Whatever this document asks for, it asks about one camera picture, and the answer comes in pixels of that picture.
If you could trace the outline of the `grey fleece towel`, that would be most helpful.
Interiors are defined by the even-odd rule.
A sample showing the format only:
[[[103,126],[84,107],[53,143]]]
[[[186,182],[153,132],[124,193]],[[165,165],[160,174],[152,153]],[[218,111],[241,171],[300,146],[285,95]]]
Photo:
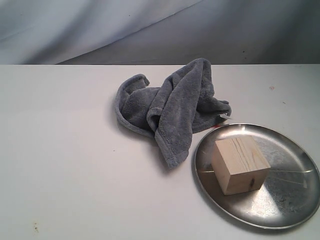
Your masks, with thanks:
[[[224,122],[232,112],[226,100],[214,97],[212,65],[198,58],[150,87],[143,74],[132,76],[117,90],[117,121],[140,135],[154,138],[168,168],[189,155],[192,136]]]

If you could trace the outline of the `light wooden cube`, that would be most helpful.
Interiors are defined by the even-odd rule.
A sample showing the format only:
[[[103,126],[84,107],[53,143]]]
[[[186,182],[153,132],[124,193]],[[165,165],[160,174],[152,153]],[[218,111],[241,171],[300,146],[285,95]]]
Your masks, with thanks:
[[[271,168],[249,135],[216,140],[211,166],[225,196],[259,190]]]

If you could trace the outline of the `round steel plate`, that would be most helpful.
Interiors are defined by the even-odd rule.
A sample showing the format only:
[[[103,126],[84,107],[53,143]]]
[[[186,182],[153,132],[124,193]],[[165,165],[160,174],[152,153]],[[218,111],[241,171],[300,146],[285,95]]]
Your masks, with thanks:
[[[238,136],[252,136],[271,169],[259,190],[226,196],[211,166],[214,142]],[[231,123],[208,132],[195,149],[192,171],[206,203],[237,224],[265,230],[290,229],[309,220],[320,206],[316,163],[293,140],[261,125]]]

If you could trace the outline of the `white backdrop sheet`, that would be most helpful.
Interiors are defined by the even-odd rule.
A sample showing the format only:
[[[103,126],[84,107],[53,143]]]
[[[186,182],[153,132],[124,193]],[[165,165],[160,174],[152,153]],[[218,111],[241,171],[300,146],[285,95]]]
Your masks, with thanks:
[[[317,0],[3,0],[0,62],[317,64]]]

